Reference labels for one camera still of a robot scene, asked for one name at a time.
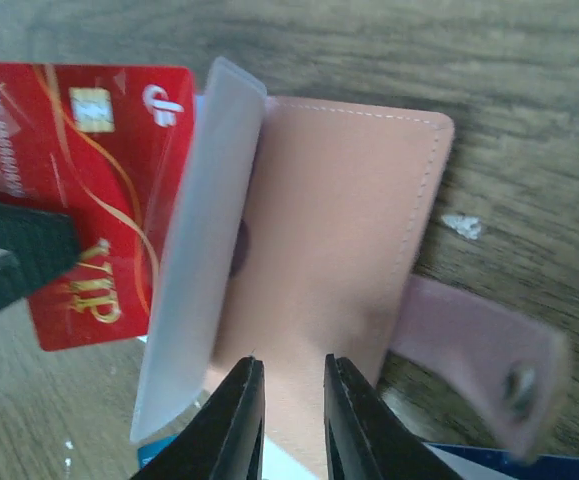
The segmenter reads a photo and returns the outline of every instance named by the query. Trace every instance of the leather wallet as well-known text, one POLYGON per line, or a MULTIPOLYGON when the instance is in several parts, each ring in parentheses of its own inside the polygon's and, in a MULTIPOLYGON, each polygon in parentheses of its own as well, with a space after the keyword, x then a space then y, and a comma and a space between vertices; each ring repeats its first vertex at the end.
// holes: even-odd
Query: leather wallet
POLYGON ((350 358, 375 384, 391 349, 530 455, 564 397, 565 336, 410 275, 451 119, 305 98, 265 108, 205 387, 243 356, 262 360, 266 435, 326 477, 325 356, 350 358))

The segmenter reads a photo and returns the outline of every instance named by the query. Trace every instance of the wooden table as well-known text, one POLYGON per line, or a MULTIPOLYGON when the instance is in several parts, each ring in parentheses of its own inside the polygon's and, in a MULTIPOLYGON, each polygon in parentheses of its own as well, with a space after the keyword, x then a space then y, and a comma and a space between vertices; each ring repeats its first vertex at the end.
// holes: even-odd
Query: wooden table
MULTIPOLYGON (((546 450, 579 455, 579 1, 0 0, 0 60, 178 64, 203 79, 220 54, 272 94, 455 120, 416 270, 569 332, 571 398, 546 450), (446 213, 480 217, 481 237, 443 226, 446 213)), ((142 351, 131 340, 45 354, 23 304, 2 312, 0 479, 135 471, 142 351)), ((492 445, 462 400, 414 366, 389 358, 381 388, 414 432, 492 445)))

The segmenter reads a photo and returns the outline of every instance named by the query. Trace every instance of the gold chip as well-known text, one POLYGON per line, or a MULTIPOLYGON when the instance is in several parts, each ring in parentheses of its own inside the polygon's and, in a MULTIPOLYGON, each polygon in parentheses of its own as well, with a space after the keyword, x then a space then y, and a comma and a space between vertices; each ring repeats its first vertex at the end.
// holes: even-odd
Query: gold chip
POLYGON ((70 88, 71 109, 81 132, 113 132, 111 97, 104 88, 70 88))

